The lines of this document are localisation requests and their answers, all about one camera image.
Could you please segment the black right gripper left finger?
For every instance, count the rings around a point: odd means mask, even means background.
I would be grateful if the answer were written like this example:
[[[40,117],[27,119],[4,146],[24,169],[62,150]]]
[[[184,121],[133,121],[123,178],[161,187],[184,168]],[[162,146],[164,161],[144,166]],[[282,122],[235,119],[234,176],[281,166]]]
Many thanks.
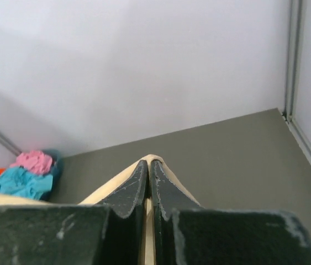
[[[147,198],[147,162],[141,160],[131,171],[130,177],[110,195],[101,200],[120,218],[126,219],[133,212],[142,211]]]

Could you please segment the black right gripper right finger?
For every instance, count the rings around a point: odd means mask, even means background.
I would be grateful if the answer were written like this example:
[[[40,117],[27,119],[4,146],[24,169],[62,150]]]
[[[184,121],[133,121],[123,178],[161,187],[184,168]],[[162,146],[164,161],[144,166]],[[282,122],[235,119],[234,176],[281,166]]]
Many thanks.
[[[163,164],[159,160],[151,162],[150,184],[154,206],[165,221],[170,219],[173,209],[202,209],[199,203],[191,199],[170,180],[169,174],[165,172]]]

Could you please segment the beige t shirt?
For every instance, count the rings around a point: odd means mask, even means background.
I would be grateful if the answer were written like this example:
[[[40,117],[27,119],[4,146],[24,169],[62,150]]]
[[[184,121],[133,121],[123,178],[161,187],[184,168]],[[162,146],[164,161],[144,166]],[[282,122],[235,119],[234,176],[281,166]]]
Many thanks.
[[[147,198],[142,211],[123,219],[101,200],[123,184],[141,160],[147,162]],[[159,160],[170,180],[194,199],[156,156],[141,158],[75,205],[0,194],[0,264],[199,263],[198,237],[181,227],[185,210],[173,209],[165,221],[154,206],[153,160]]]

